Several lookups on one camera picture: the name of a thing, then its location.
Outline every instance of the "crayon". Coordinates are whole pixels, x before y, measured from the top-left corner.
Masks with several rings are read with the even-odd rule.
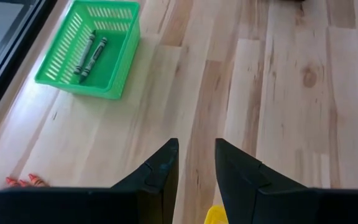
[[[6,177],[5,181],[10,187],[20,187],[20,184],[10,177]]]
[[[37,177],[36,175],[29,174],[29,177],[30,177],[31,184],[34,187],[49,187],[47,183],[45,183],[41,178]]]
[[[27,181],[24,181],[24,180],[19,180],[19,184],[22,187],[31,187],[31,185]]]
[[[82,70],[82,66],[85,63],[86,57],[88,56],[92,44],[94,42],[94,39],[96,38],[96,30],[92,31],[91,35],[88,37],[88,41],[86,43],[86,46],[84,48],[84,51],[82,52],[80,61],[78,62],[77,66],[74,68],[74,74],[79,75],[81,70]]]
[[[96,60],[99,58],[99,56],[100,56],[101,52],[103,51],[104,47],[106,46],[106,44],[107,44],[107,38],[103,37],[102,40],[100,41],[98,47],[94,51],[88,65],[82,71],[81,77],[80,77],[80,83],[82,83],[86,79],[86,77],[90,74],[90,72],[93,68],[93,65],[95,65]]]

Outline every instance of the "basket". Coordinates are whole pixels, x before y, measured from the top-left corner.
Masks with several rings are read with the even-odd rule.
[[[212,206],[208,214],[206,215],[206,219],[204,224],[228,224],[226,211],[222,205],[214,205]]]
[[[84,66],[100,40],[106,37],[108,42],[87,79],[79,84],[80,76],[73,71],[93,30],[96,39]],[[139,39],[139,3],[74,1],[35,82],[81,95],[120,99]]]

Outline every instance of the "wood knot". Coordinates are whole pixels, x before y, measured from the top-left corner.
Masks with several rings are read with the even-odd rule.
[[[303,75],[303,85],[307,88],[312,88],[316,85],[317,82],[317,74],[316,72],[309,66],[302,69]]]

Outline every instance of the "wooden floor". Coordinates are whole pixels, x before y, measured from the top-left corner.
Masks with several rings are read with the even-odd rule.
[[[174,223],[203,223],[221,203],[216,137],[307,186],[358,188],[358,0],[140,0],[121,101],[34,83],[66,3],[0,105],[0,189],[29,172],[109,187],[172,137]]]

